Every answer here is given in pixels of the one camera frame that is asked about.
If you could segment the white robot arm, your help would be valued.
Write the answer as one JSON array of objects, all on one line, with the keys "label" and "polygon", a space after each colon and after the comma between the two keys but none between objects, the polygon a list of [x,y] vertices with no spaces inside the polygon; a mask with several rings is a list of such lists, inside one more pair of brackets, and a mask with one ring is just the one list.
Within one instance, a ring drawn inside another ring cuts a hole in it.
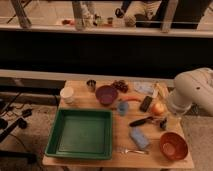
[{"label": "white robot arm", "polygon": [[213,69],[199,68],[178,74],[166,98],[167,130],[174,130],[195,103],[213,115]]}]

